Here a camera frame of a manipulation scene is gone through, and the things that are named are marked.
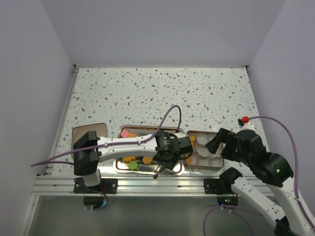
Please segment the aluminium table edge rail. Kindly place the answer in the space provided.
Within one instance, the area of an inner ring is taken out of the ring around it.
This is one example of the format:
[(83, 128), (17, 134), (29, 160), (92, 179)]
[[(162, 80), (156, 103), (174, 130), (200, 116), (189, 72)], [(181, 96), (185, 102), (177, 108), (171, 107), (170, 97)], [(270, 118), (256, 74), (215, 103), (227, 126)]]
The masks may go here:
[[(116, 179), (118, 187), (113, 196), (154, 197), (201, 197), (207, 196), (201, 177), (108, 177)], [(36, 177), (31, 194), (33, 196), (73, 196), (74, 177)]]

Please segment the brown cookie tin box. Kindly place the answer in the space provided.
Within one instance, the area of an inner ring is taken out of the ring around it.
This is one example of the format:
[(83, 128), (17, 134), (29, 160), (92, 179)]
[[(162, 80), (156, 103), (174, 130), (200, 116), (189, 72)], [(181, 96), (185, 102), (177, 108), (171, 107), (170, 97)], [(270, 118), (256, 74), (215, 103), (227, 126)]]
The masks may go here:
[(215, 154), (210, 153), (205, 145), (216, 136), (216, 132), (189, 130), (193, 154), (185, 160), (184, 164), (191, 170), (219, 171), (224, 167), (224, 159), (221, 156), (223, 145), (219, 145)]

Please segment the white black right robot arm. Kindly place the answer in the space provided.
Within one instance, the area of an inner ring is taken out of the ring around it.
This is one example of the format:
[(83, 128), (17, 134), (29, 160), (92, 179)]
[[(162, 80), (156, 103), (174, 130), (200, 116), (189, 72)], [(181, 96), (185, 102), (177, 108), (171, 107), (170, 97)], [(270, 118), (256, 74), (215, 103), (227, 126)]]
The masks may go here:
[(268, 199), (233, 167), (224, 171), (216, 184), (210, 185), (216, 194), (241, 195), (273, 226), (277, 236), (315, 234), (315, 218), (294, 182), (297, 174), (283, 156), (268, 152), (261, 137), (246, 126), (237, 133), (222, 128), (205, 146), (214, 154), (221, 144), (224, 144), (222, 157), (249, 167), (278, 202)]

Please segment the pink macaron cookie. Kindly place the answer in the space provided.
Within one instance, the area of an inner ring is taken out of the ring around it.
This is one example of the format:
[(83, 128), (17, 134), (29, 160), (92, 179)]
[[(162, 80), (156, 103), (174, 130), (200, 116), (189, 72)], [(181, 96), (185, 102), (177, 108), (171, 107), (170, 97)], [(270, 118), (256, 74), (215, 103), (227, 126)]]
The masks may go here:
[(121, 131), (121, 133), (120, 133), (120, 136), (122, 137), (122, 138), (128, 138), (129, 137), (129, 131), (127, 131), (127, 130), (123, 130), (123, 131)]

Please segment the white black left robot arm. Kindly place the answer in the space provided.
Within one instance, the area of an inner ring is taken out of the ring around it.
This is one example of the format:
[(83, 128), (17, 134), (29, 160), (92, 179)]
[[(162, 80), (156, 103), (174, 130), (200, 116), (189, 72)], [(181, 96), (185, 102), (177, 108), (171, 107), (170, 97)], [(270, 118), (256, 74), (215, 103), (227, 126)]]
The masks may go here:
[(193, 148), (184, 133), (162, 130), (140, 137), (107, 138), (89, 131), (73, 145), (73, 151), (74, 174), (83, 178), (86, 189), (97, 193), (102, 187), (100, 162), (130, 156), (151, 157), (165, 169), (173, 170), (179, 161), (192, 155)]

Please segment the green macaron cookie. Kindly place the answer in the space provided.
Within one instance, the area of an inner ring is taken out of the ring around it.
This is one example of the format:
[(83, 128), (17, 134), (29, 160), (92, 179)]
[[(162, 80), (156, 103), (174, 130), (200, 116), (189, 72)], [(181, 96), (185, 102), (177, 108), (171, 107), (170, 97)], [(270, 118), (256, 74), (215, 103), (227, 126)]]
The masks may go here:
[(128, 168), (132, 171), (136, 170), (138, 167), (138, 164), (136, 161), (132, 160), (128, 163)]

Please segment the white paper cupcake liner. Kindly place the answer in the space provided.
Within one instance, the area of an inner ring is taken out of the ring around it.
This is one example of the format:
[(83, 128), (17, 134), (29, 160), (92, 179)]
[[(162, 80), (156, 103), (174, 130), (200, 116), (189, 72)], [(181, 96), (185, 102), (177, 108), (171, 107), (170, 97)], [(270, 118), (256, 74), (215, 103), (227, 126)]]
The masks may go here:
[(199, 145), (206, 145), (209, 142), (208, 134), (198, 133), (196, 134), (196, 141)]

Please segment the stainless steel baking tray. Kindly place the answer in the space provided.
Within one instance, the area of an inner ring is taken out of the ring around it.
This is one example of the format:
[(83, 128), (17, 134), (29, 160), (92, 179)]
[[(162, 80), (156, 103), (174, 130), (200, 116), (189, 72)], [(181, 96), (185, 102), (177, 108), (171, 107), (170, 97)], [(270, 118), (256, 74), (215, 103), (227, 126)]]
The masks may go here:
[[(143, 126), (143, 125), (123, 125), (120, 127), (118, 137), (120, 138), (120, 133), (123, 130), (129, 131), (129, 133), (135, 133), (136, 136), (145, 136), (148, 134), (153, 134), (157, 127), (154, 126)], [(124, 162), (124, 158), (118, 158), (114, 161), (113, 167), (116, 172), (121, 174), (144, 174), (144, 175), (154, 175), (156, 168), (158, 167), (158, 162), (153, 161), (150, 165), (145, 165), (142, 162), (143, 157), (135, 157), (135, 161), (138, 164), (136, 170), (132, 171), (128, 168), (128, 163)], [(173, 168), (173, 170), (165, 169), (163, 174), (166, 175), (176, 175), (180, 176), (184, 173), (184, 164), (179, 161)]]

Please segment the stainless steel serving tongs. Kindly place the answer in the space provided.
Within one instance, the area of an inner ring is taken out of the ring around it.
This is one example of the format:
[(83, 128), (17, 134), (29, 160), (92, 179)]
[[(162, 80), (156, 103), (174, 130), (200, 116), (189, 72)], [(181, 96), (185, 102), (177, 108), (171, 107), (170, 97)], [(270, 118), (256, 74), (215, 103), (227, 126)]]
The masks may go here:
[(165, 169), (166, 167), (164, 165), (158, 165), (158, 167), (156, 168), (154, 172), (153, 179), (157, 179), (159, 175), (161, 175)]

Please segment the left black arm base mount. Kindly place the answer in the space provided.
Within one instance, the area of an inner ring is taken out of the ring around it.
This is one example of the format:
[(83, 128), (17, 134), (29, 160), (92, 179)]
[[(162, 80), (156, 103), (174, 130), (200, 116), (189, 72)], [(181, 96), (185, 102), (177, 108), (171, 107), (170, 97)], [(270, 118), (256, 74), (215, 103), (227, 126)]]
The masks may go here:
[(74, 179), (75, 194), (116, 194), (118, 180), (116, 178), (102, 178), (100, 170), (91, 175)]

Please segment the brown tin lid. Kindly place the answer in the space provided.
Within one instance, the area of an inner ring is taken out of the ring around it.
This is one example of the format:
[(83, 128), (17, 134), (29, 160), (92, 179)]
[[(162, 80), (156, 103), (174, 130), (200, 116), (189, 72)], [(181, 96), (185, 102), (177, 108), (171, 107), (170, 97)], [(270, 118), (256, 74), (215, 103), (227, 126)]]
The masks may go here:
[(83, 126), (74, 127), (72, 130), (71, 148), (85, 133), (88, 131), (96, 131), (96, 134), (101, 137), (108, 137), (108, 130), (105, 123), (95, 123)]

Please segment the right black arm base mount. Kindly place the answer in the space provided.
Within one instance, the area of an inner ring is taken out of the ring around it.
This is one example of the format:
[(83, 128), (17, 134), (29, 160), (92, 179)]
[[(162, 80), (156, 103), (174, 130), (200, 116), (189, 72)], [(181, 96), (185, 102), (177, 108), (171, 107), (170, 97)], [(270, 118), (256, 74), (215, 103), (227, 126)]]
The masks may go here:
[(205, 194), (234, 194), (231, 186), (239, 177), (243, 177), (243, 175), (237, 169), (231, 167), (225, 170), (219, 178), (205, 178), (203, 179)]

